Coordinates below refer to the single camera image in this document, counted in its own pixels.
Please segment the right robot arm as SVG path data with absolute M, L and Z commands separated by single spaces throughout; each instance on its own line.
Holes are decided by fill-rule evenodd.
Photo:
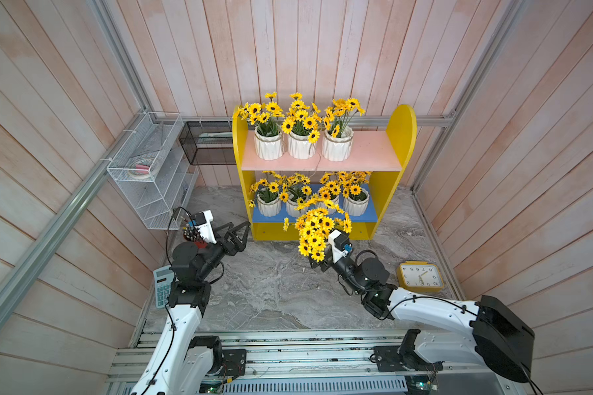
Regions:
M 450 301 L 398 288 L 388 283 L 390 274 L 374 253 L 361 263 L 351 257 L 334 260 L 331 253 L 309 263 L 323 272 L 334 270 L 346 293 L 359 296 L 364 309 L 380 321 L 413 321 L 454 335 L 439 341 L 410 329 L 398 347 L 374 350 L 379 370 L 436 372 L 447 362 L 459 362 L 485 366 L 513 382 L 531 381 L 534 331 L 499 299 Z

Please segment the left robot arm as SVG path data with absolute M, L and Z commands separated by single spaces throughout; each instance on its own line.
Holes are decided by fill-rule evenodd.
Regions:
M 212 285 L 208 277 L 223 268 L 226 256 L 245 250 L 250 222 L 228 222 L 213 230 L 206 222 L 199 241 L 185 241 L 174 248 L 171 271 L 174 277 L 165 309 L 166 324 L 153 355 L 132 394 L 195 394 L 206 376 L 220 385 L 242 375 L 244 358 L 227 360 L 218 336 L 197 336 L 196 329 L 209 305 Z

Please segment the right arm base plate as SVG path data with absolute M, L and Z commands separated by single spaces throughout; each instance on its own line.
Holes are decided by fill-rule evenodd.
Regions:
M 377 365 L 379 372 L 419 371 L 435 373 L 443 370 L 443 362 L 429 363 L 415 350 L 405 351 L 402 346 L 380 346 L 373 349 L 370 362 Z

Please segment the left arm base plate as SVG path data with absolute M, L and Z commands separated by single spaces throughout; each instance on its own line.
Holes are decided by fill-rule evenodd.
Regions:
M 226 377 L 236 379 L 246 372 L 247 350 L 235 349 L 218 351 L 211 349 L 212 366 L 207 373 L 208 377 Z

